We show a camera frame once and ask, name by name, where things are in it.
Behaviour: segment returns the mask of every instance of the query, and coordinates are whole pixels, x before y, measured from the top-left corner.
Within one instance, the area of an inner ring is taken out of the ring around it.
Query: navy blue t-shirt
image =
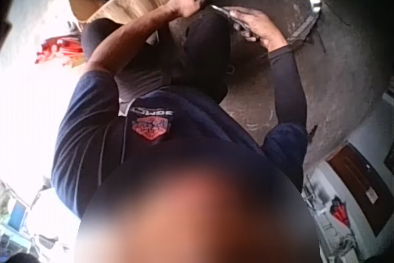
[[[264,165],[279,167],[300,190],[307,132],[279,124],[260,147],[208,96],[189,87],[168,86],[133,102],[119,116],[119,93],[113,77],[87,72],[79,80],[60,125],[52,183],[60,199],[77,216],[99,185],[134,154],[174,139],[219,139],[261,154]]]

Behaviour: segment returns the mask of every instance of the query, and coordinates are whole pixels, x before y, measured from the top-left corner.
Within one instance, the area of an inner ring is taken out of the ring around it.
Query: red logo
[[[165,134],[168,128],[168,119],[157,116],[137,118],[132,122],[132,129],[148,140]]]

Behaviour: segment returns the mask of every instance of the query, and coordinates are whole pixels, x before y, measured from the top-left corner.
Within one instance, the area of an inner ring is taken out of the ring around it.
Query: black pants
[[[88,24],[82,33],[86,59],[121,24],[101,18]],[[169,71],[161,68],[158,48],[145,44],[130,64],[115,77],[123,101],[131,101],[163,85],[183,85],[198,89],[216,102],[227,94],[224,83],[230,61],[230,27],[225,17],[208,13],[187,29],[180,61]]]

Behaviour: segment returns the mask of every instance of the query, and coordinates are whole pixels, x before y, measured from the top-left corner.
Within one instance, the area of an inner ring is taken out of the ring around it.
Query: black long sleeve
[[[307,123],[307,100],[290,46],[268,54],[275,82],[275,108],[279,123]]]

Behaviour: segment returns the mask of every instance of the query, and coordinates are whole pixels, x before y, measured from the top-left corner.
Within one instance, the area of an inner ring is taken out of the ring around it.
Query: sleeve
[[[265,156],[290,179],[299,192],[304,180],[302,164],[307,153],[307,130],[298,124],[282,123],[265,137]]]
[[[290,46],[268,54],[275,82],[275,109],[279,123],[307,123],[307,100]]]
[[[83,75],[60,124],[52,168],[52,185],[78,217],[105,177],[103,172],[121,161],[124,118],[118,112],[113,77],[103,71]]]

